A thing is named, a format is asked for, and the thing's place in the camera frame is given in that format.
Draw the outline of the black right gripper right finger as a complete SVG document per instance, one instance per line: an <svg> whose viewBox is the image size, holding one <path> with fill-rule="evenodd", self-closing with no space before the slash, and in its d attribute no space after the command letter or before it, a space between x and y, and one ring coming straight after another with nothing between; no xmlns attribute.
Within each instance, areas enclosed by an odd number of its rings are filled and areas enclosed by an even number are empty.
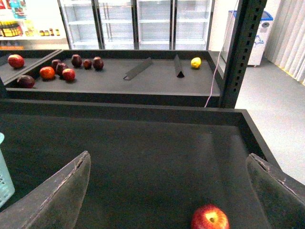
<svg viewBox="0 0 305 229"><path fill-rule="evenodd" d="M246 168L252 189L272 229L305 227L305 186L251 153Z"/></svg>

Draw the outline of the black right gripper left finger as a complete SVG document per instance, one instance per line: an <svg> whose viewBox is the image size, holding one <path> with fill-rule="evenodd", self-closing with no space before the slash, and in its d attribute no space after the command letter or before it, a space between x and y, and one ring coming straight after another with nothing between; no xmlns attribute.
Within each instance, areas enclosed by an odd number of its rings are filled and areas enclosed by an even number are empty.
<svg viewBox="0 0 305 229"><path fill-rule="evenodd" d="M0 214L2 229L72 229L87 191L91 156L82 152Z"/></svg>

